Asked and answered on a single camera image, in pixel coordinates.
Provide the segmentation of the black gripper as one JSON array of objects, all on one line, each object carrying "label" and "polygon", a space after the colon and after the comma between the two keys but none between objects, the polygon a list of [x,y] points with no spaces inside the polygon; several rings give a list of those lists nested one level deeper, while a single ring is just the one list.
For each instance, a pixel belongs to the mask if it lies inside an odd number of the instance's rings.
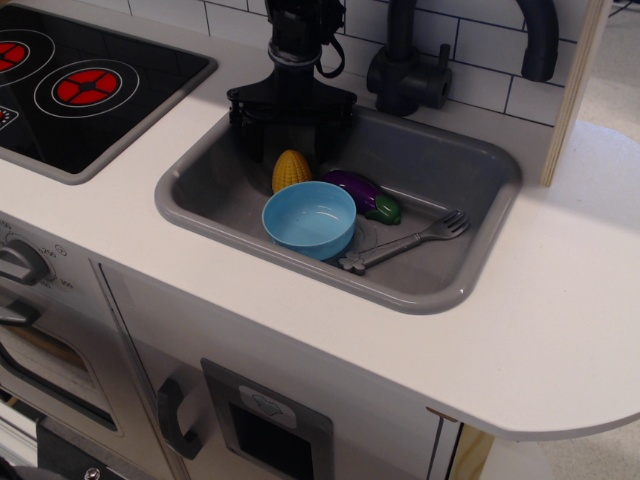
[{"label": "black gripper", "polygon": [[265,79],[227,92],[230,123],[240,128],[248,157],[262,163],[267,127],[314,127],[318,165],[329,161],[350,133],[357,96],[322,83],[313,68],[275,65]]}]

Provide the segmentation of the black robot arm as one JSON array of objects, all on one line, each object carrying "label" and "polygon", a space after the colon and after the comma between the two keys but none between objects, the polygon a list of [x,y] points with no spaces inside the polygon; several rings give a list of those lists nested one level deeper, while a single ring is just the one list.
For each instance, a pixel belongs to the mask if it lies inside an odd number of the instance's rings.
[{"label": "black robot arm", "polygon": [[330,138],[351,123],[357,96],[314,77],[338,77],[346,64],[336,32],[344,27],[339,1],[267,1],[272,26],[268,55],[272,72],[263,80],[227,92],[230,125],[249,157],[264,158],[265,129],[307,127],[314,132],[314,153],[324,160]]}]

